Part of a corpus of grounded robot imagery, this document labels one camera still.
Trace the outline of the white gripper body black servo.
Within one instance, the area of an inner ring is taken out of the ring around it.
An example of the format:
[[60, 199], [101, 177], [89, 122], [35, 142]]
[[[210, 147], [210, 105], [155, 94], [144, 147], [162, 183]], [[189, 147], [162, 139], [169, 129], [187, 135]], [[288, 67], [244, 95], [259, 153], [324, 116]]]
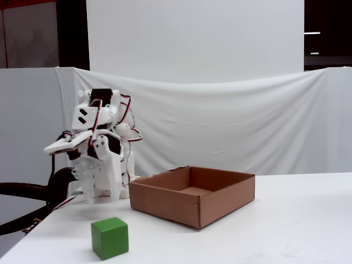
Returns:
[[95, 136], [91, 131], [78, 134], [74, 139], [79, 142], [69, 148], [68, 156], [71, 161], [78, 158], [92, 158], [100, 162], [120, 163], [123, 160], [123, 146], [120, 136], [111, 131], [96, 131]]

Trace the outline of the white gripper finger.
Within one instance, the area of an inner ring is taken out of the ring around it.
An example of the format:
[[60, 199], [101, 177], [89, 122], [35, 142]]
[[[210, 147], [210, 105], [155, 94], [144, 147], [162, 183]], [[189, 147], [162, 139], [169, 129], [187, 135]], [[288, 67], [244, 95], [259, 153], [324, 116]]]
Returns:
[[96, 164], [92, 158], [77, 158], [72, 160], [73, 176], [79, 181], [85, 199], [89, 205], [94, 202], [94, 172]]
[[113, 153], [100, 160], [94, 176], [95, 197], [110, 196], [112, 201], [118, 201], [122, 190], [121, 156]]

